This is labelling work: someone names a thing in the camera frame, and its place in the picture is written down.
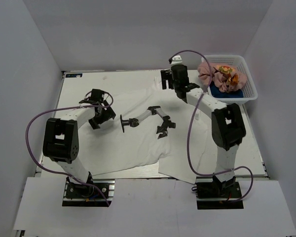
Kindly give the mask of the pink printed t shirt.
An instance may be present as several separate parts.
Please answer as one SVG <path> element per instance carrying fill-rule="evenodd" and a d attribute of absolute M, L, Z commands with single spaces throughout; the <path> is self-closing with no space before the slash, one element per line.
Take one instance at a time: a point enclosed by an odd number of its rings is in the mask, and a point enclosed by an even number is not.
<path fill-rule="evenodd" d="M 248 80 L 244 73 L 227 64 L 210 63 L 209 67 L 207 62 L 202 62 L 197 70 L 199 72 L 198 77 L 204 86 L 213 82 L 220 92 L 242 89 Z"/>

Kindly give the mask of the white t shirt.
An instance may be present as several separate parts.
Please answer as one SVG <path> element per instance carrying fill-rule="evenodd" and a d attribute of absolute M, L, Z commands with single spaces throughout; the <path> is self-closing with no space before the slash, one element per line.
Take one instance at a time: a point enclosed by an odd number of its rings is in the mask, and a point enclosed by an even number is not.
<path fill-rule="evenodd" d="M 190 166 L 198 166 L 205 151 L 207 125 L 193 122 L 188 133 L 193 106 L 185 104 L 172 90 L 161 90 L 153 77 L 107 78 L 104 81 L 84 82 L 75 87 L 81 98 L 93 88 L 100 88 L 114 98 L 114 120 L 92 129 L 85 124 L 79 129 L 79 153 L 82 164 L 92 174 L 105 174 L 138 166 L 159 164 L 159 173 L 194 183 L 196 176 Z M 157 127 L 162 119 L 149 116 L 135 128 L 122 128 L 120 118 L 135 118 L 150 106 L 160 106 L 176 124 L 168 135 L 159 138 Z"/>

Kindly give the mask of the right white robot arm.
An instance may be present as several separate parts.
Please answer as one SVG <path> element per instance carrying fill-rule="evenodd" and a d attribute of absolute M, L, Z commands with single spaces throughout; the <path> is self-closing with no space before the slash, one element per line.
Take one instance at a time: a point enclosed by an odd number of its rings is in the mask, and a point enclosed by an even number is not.
<path fill-rule="evenodd" d="M 187 67 L 176 64 L 161 70 L 163 89 L 172 89 L 185 103 L 194 106 L 211 119 L 212 139 L 217 146 L 216 170 L 212 178 L 213 193 L 226 196 L 234 187 L 236 178 L 235 158 L 239 145 L 246 136 L 246 129 L 240 107 L 223 103 L 206 93 L 199 85 L 189 81 Z"/>

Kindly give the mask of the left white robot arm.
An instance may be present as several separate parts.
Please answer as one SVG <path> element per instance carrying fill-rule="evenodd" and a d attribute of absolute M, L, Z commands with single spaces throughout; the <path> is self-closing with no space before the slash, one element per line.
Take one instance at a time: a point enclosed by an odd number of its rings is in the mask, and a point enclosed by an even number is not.
<path fill-rule="evenodd" d="M 77 191 L 83 197 L 94 193 L 94 184 L 90 182 L 90 172 L 78 157 L 78 130 L 85 123 L 94 130 L 99 129 L 101 124 L 115 118 L 116 114 L 105 95 L 109 94 L 92 89 L 91 95 L 82 99 L 78 108 L 61 118 L 50 118 L 46 122 L 43 155 L 57 163 L 73 182 L 79 183 Z"/>

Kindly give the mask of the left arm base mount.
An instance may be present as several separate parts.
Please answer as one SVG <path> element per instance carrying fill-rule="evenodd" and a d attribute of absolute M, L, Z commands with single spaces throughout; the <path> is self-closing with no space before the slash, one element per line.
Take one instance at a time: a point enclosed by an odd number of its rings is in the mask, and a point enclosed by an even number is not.
<path fill-rule="evenodd" d="M 107 202 L 111 204 L 114 194 L 114 180 L 92 180 L 88 183 L 97 186 Z M 66 178 L 62 206 L 64 207 L 108 207 L 106 200 L 94 187 L 82 185 Z"/>

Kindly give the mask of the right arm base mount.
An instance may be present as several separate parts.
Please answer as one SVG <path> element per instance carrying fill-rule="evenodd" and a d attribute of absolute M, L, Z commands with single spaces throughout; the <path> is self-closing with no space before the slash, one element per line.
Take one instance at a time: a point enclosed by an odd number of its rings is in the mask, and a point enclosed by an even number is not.
<path fill-rule="evenodd" d="M 228 210 L 243 209 L 242 197 L 239 182 L 235 181 L 231 186 L 220 189 L 216 181 L 196 182 L 191 188 L 196 194 L 198 210 Z"/>

